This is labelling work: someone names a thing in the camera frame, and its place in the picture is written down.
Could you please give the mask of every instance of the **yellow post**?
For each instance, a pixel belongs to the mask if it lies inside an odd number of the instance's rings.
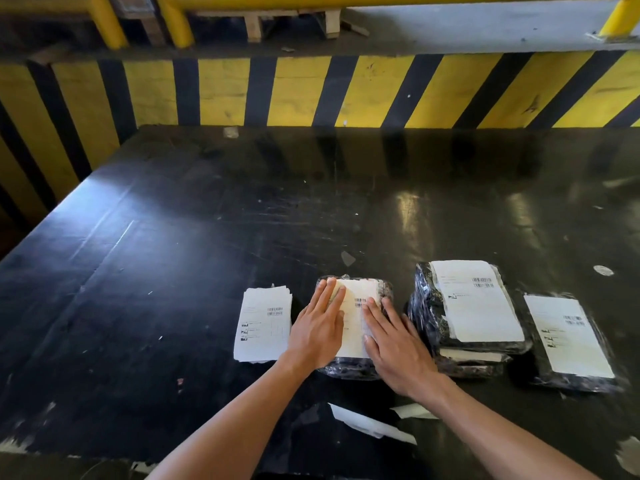
[[[172,0],[157,0],[166,28],[177,48],[187,48],[195,43],[187,15]]]
[[[107,47],[117,50],[129,46],[109,0],[89,0],[88,9]]]
[[[640,0],[620,0],[598,36],[608,39],[628,37],[638,22]]]

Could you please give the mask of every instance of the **forearm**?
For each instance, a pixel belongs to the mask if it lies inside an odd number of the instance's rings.
[[[167,456],[149,479],[251,478],[273,428],[307,375],[307,368],[284,354]]]
[[[451,379],[442,376],[439,380],[443,382],[442,397],[437,411],[433,412],[468,444],[497,480],[597,478],[555,448],[473,399]]]

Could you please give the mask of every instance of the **white paper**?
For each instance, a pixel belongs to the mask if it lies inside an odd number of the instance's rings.
[[[397,413],[400,418],[421,418],[421,419],[438,419],[436,415],[434,415],[428,409],[425,409],[418,403],[407,404],[405,406],[396,406],[395,408],[391,408],[393,411]]]
[[[344,329],[342,331],[342,347],[336,357],[368,358],[364,348],[364,335],[370,335],[371,331],[362,314],[362,304],[368,297],[373,297],[380,306],[380,293],[377,280],[338,280],[335,284],[332,299],[340,286],[345,286],[347,291],[340,309],[344,312]]]
[[[291,293],[285,286],[249,288],[244,292],[236,329],[234,359],[277,360],[287,349],[291,332]]]
[[[406,443],[411,443],[414,445],[418,444],[415,441],[415,436],[410,435],[409,433],[405,433],[404,431],[400,431],[395,426],[376,421],[375,419],[369,418],[362,414],[354,413],[353,411],[341,408],[340,406],[336,406],[335,404],[329,403],[329,406],[331,406],[331,411],[333,412],[334,418],[336,418],[338,421],[342,421],[347,426],[357,429],[358,431],[366,435],[371,435],[376,438],[388,436],[389,438],[404,441]]]
[[[485,261],[432,261],[435,284],[461,342],[523,342],[524,332],[493,268]]]
[[[524,299],[553,371],[581,377],[615,377],[578,300],[533,295],[525,295]]]
[[[469,360],[482,360],[484,362],[502,362],[502,354],[498,352],[475,352],[472,350],[441,348],[440,355],[450,358],[455,362]]]

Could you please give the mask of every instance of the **yellow railing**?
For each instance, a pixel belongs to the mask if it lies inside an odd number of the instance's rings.
[[[176,47],[194,43],[186,13],[190,11],[248,11],[281,9],[329,9],[352,6],[423,5],[537,0],[158,0],[164,21]],[[640,20],[640,0],[621,0],[600,31],[604,39],[624,38]]]
[[[0,15],[78,13],[91,17],[107,47],[115,50],[128,46],[109,0],[0,0]]]

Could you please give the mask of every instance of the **barcode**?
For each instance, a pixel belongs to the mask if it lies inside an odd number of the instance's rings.
[[[567,323],[567,325],[586,326],[582,317],[564,315],[564,321]]]

